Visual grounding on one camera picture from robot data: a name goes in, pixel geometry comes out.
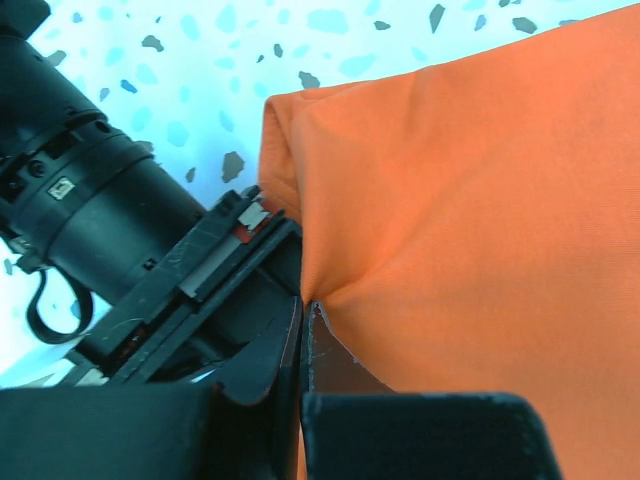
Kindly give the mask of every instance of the folded cloth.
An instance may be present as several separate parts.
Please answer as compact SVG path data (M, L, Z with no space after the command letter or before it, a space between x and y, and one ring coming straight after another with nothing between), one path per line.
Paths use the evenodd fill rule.
M568 479L640 478L640 5L269 99L302 292L398 391L506 391Z

